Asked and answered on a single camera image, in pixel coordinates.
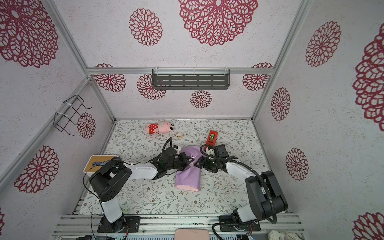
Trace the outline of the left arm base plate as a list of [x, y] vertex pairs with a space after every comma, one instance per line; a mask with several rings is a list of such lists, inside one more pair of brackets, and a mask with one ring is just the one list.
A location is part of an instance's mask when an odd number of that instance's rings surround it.
[[121, 216], [115, 222], [110, 223], [105, 216], [101, 218], [98, 233], [137, 233], [141, 217]]

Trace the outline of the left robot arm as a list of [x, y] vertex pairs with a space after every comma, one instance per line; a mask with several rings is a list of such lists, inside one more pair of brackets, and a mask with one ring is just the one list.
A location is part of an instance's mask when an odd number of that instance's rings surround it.
[[128, 164], [119, 157], [104, 162], [89, 178], [91, 192], [97, 196], [103, 210], [102, 229], [98, 232], [118, 232], [126, 225], [118, 195], [128, 180], [158, 180], [170, 170], [181, 172], [189, 168], [193, 161], [185, 153], [178, 153], [176, 148], [170, 147], [144, 164]]

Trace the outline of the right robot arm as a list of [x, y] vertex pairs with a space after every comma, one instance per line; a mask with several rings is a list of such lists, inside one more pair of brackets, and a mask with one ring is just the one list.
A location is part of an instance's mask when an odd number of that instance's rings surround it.
[[200, 152], [203, 156], [195, 163], [196, 167], [211, 173], [221, 170], [245, 181], [247, 189], [249, 203], [233, 211], [232, 221], [212, 225], [212, 231], [219, 240], [222, 237], [216, 231], [218, 226], [249, 226], [264, 220], [274, 225], [278, 223], [278, 213], [286, 211], [288, 203], [272, 171], [258, 173], [237, 157], [229, 156], [224, 145], [201, 145]]

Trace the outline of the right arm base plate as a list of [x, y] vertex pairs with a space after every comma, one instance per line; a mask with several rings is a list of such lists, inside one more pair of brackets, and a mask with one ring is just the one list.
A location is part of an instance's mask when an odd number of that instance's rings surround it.
[[243, 224], [241, 222], [235, 222], [232, 216], [219, 216], [220, 231], [221, 232], [259, 232], [261, 226], [259, 222], [252, 222], [250, 224]]

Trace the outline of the pink wrapping paper sheet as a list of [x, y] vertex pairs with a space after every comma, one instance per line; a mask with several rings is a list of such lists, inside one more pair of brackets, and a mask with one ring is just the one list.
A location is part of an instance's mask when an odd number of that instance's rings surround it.
[[181, 149], [181, 153], [185, 153], [187, 157], [192, 158], [193, 162], [189, 166], [176, 174], [175, 188], [179, 190], [199, 192], [201, 181], [201, 169], [195, 167], [195, 163], [203, 154], [199, 146], [186, 146]]

